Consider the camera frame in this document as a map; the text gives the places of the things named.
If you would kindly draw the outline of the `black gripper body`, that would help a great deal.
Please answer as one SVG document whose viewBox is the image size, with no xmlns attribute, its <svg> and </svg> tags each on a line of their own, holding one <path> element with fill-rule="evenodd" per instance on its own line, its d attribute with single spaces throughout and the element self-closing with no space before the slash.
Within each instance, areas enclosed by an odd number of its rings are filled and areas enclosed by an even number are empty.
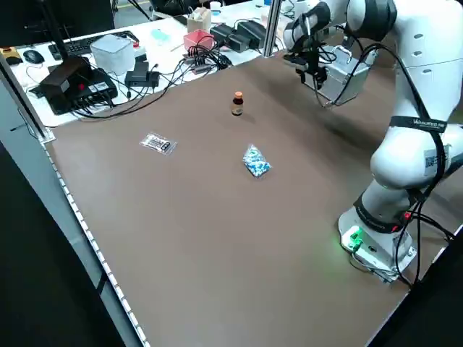
<svg viewBox="0 0 463 347">
<path fill-rule="evenodd" d="M 285 64 L 298 74 L 324 74 L 326 68 L 320 65 L 316 48 L 294 45 L 285 53 Z"/>
</svg>

